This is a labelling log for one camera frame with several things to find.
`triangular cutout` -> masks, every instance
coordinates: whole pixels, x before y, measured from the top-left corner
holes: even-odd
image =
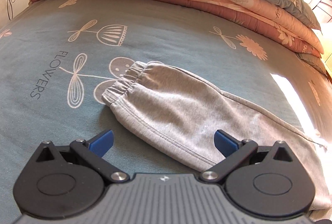
[[[54,160],[54,156],[48,147],[45,147],[40,153],[37,162]]]
[[[284,147],[279,147],[275,156],[273,157],[275,160],[292,162],[291,156],[288,154],[287,150]]]

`elastic cuff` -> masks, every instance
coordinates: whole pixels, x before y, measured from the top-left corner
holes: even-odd
[[[111,87],[107,88],[102,94],[102,100],[107,106],[111,106],[119,97],[121,97],[128,88],[136,82],[138,76],[147,66],[143,62],[135,62],[117,82]]]

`blue gripper pad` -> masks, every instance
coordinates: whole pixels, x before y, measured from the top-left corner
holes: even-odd
[[[108,130],[88,141],[88,149],[99,157],[103,157],[114,144],[113,131]]]
[[[223,130],[219,129],[215,132],[215,147],[224,157],[228,157],[242,146],[241,142],[233,138]]]

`screw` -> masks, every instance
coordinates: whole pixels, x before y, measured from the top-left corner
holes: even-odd
[[[218,178],[218,174],[215,173],[214,171],[207,170],[207,171],[202,173],[202,177],[205,180],[215,180],[215,179]]]
[[[82,143],[82,142],[85,142],[85,139],[83,139],[83,138],[78,138],[78,139],[76,139],[76,141],[77,141],[78,143]]]
[[[121,171],[117,171],[117,172],[111,174],[111,178],[114,181],[124,181],[127,179],[127,177],[128,177],[128,175]]]

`white logo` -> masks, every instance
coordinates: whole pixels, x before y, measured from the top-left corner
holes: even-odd
[[[168,181],[170,178],[169,178],[168,176],[164,175],[163,177],[160,177],[159,179],[162,180],[162,181],[164,181],[164,182],[166,182],[166,181]]]

